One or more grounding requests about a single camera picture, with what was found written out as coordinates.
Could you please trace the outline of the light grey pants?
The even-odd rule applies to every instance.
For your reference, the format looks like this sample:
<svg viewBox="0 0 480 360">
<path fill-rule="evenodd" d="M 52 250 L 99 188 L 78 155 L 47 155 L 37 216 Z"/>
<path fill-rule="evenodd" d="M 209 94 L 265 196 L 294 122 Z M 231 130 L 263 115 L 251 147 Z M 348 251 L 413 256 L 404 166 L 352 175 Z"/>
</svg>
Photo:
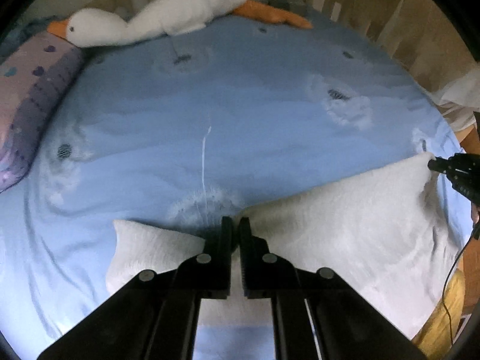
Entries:
<svg viewBox="0 0 480 360">
<path fill-rule="evenodd" d="M 253 235 L 295 267 L 329 267 L 408 339 L 439 303 L 458 250 L 437 195 L 438 174 L 420 153 L 292 197 L 253 205 Z M 204 240 L 116 219 L 116 248 L 106 273 L 113 295 L 140 271 L 163 273 L 200 253 Z M 271 322 L 266 300 L 242 295 L 239 251 L 233 253 L 228 300 L 207 300 L 199 322 L 208 327 L 257 327 Z"/>
</svg>

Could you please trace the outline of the blue dandelion bed sheet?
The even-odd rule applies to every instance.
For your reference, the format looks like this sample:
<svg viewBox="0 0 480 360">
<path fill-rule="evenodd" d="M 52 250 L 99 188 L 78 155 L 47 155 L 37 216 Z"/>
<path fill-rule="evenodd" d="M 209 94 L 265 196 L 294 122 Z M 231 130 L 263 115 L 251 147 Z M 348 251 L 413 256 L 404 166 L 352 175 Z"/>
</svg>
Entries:
<svg viewBox="0 0 480 360">
<path fill-rule="evenodd" d="M 244 207 L 460 150 L 399 64 L 310 18 L 226 16 L 90 54 L 1 194 L 1 333 L 17 355 L 35 359 L 107 298 L 117 219 L 205 235 Z"/>
</svg>

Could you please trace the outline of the purple pink folded quilt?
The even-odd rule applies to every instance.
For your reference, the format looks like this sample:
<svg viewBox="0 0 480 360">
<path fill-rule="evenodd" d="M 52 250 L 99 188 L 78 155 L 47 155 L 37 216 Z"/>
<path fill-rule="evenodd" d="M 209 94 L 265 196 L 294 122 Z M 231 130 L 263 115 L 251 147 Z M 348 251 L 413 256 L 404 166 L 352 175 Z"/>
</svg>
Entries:
<svg viewBox="0 0 480 360">
<path fill-rule="evenodd" d="M 28 173 L 50 117 L 83 62 L 79 48 L 44 31 L 1 64 L 1 191 Z"/>
</svg>

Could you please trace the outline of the white goose plush toy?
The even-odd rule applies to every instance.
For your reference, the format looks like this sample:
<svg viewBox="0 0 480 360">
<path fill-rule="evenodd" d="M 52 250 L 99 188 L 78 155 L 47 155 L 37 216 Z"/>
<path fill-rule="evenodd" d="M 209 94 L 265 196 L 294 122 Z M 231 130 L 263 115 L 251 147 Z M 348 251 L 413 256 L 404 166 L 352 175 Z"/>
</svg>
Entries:
<svg viewBox="0 0 480 360">
<path fill-rule="evenodd" d="M 154 0 L 128 21 L 105 10 L 83 8 L 65 20 L 50 22 L 47 32 L 79 48 L 122 47 L 161 35 L 192 33 L 228 14 L 312 28 L 302 16 L 253 0 Z"/>
</svg>

